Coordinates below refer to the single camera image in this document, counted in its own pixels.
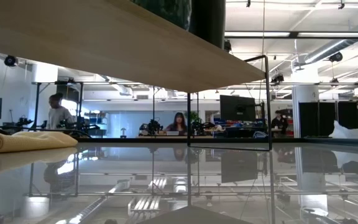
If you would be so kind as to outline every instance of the monitor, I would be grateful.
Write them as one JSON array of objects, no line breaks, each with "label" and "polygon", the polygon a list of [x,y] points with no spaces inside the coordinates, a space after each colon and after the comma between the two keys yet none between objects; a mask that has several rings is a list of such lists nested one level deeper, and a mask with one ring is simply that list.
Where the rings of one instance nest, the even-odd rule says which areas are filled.
[{"label": "monitor", "polygon": [[255,121],[255,99],[240,96],[220,97],[221,119],[234,121]]}]

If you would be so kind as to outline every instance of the glass table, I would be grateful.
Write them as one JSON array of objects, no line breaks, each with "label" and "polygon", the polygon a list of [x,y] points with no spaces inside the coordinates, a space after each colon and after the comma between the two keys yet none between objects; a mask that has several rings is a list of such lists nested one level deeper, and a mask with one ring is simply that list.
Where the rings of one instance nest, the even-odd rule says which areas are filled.
[{"label": "glass table", "polygon": [[0,223],[358,223],[358,146],[211,146],[0,154]]}]

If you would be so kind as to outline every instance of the white t-shirt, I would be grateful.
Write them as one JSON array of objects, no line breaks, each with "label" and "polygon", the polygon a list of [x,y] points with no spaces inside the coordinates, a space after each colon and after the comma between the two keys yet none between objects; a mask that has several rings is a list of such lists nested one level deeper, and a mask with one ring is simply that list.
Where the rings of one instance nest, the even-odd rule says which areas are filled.
[{"label": "white t-shirt", "polygon": [[48,115],[48,123],[47,123],[47,129],[55,130],[55,129],[61,129],[58,128],[57,125],[60,124],[60,121],[63,121],[66,119],[69,123],[74,123],[73,116],[70,114],[69,110],[65,107],[61,106],[57,109],[51,108],[49,110]]}]

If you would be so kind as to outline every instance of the wooden shelf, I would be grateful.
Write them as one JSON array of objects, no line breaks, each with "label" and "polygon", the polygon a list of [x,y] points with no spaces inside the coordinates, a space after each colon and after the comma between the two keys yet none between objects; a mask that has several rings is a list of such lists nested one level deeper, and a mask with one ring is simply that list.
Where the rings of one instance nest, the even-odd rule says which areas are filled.
[{"label": "wooden shelf", "polygon": [[264,79],[125,0],[0,0],[0,53],[188,93]]}]

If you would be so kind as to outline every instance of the folded cloth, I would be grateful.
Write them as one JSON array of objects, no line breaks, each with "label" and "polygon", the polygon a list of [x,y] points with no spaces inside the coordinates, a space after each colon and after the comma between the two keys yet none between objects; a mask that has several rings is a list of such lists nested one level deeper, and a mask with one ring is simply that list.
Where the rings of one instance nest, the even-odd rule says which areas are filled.
[{"label": "folded cloth", "polygon": [[23,131],[11,136],[0,134],[0,153],[73,147],[77,143],[77,140],[58,131]]},{"label": "folded cloth", "polygon": [[60,162],[67,160],[68,157],[77,150],[74,147],[61,149],[47,149],[29,152],[11,152],[0,154],[0,172],[26,166],[33,162]]}]

